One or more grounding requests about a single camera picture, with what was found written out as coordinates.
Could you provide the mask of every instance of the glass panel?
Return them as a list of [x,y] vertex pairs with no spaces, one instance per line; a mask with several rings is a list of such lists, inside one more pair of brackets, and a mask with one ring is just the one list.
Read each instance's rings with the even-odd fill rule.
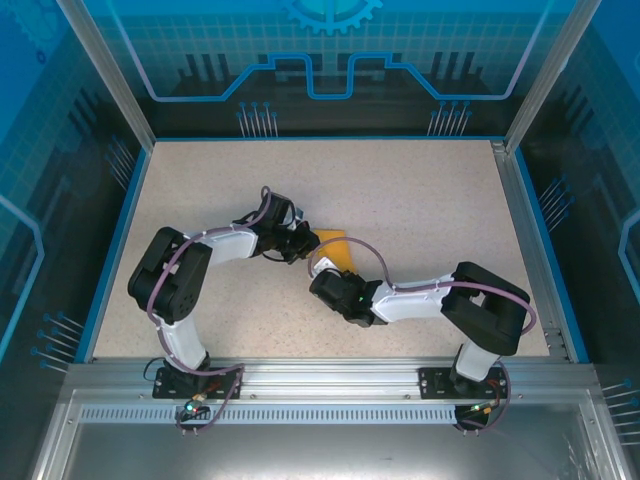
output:
[[0,464],[27,478],[140,145],[55,2],[0,7]]
[[[543,235],[605,387],[640,382],[638,18],[637,2],[602,2],[522,145]],[[637,430],[637,414],[626,418],[623,430]]]
[[504,135],[574,0],[91,0],[158,136]]

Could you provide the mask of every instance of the speckled beige tabletop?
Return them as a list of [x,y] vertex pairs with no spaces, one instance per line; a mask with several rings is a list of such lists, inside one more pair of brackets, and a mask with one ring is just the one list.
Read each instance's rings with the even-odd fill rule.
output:
[[[314,228],[337,228],[380,250],[395,281],[426,280],[476,262],[530,292],[488,141],[319,140],[158,143],[144,180],[95,348],[96,357],[162,350],[127,281],[155,232],[228,225],[269,185]],[[351,251],[366,279],[373,256]],[[442,319],[362,329],[309,292],[305,262],[262,258],[212,268],[195,310],[212,356],[454,355],[464,335]],[[547,355],[539,324],[519,355]]]

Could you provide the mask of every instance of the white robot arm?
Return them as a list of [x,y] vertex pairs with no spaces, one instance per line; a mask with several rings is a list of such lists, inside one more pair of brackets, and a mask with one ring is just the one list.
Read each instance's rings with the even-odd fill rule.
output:
[[482,382],[501,356],[516,353],[526,310],[504,296],[486,292],[482,302],[474,302],[479,290],[447,285],[456,281],[481,284],[530,301],[523,290],[471,262],[460,263],[455,272],[440,278],[393,286],[341,272],[328,258],[315,264],[312,276],[311,293],[361,327],[409,318],[450,320],[469,337],[458,352],[451,375],[461,388],[466,388],[463,384],[467,381]]
[[[318,237],[289,199],[272,193],[268,205],[257,223],[247,223],[256,212],[233,223],[246,224],[248,228],[204,236],[190,244],[162,284],[153,304],[153,315],[171,352],[167,361],[177,371],[189,373],[181,366],[201,371],[209,368],[208,354],[198,338],[192,313],[208,267],[264,255],[270,250],[281,254],[277,261],[293,263],[318,247]],[[129,294],[141,309],[146,310],[169,259],[189,238],[169,227],[158,231],[129,281]],[[310,292],[347,321],[361,327],[406,318],[450,320],[469,337],[452,369],[452,380],[460,378],[461,383],[483,381],[500,356],[515,354],[526,311],[499,295],[485,294],[478,304],[473,298],[480,291],[456,287],[425,290],[418,285],[470,281],[508,291],[529,302],[524,291],[469,262],[459,264],[455,272],[438,279],[391,286],[382,280],[365,281],[352,272],[341,272],[328,258],[322,258],[313,268],[313,277]]]

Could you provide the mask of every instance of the vented metal strip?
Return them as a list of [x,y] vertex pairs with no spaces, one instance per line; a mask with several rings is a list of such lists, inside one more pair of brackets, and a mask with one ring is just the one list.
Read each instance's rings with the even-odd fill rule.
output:
[[[206,423],[217,412],[187,424]],[[218,422],[225,425],[448,425],[456,423],[453,405],[230,405]],[[80,423],[172,424],[176,405],[85,405]]]

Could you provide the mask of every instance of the blue circuit graphic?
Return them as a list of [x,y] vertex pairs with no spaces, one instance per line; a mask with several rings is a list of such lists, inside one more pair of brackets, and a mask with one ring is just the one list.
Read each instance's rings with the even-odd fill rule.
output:
[[284,0],[290,20],[313,33],[346,34],[350,28],[360,28],[362,20],[373,18],[373,9],[382,7],[381,0]]
[[54,0],[0,0],[0,11],[9,13],[39,50],[56,37],[60,27]]

